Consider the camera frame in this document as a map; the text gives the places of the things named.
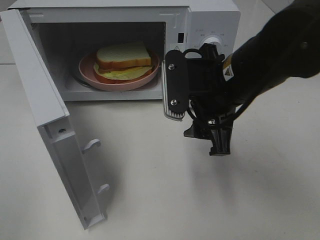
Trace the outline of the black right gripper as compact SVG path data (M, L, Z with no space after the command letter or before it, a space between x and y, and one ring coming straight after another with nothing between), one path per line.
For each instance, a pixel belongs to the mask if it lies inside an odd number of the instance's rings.
M191 53L199 56L186 59ZM183 53L170 50L162 62L164 115L182 121L187 111L192 125L183 135L211 141L210 156L231 153L236 104L225 74L232 57L219 54L214 44L205 43Z

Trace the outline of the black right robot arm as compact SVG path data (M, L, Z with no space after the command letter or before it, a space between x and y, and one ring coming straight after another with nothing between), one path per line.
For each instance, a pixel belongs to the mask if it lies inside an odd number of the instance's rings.
M189 115L184 136L211 141L211 156L229 155L234 121L257 96L290 77L319 73L320 3L293 1L228 56L209 43L171 50L161 69L165 116Z

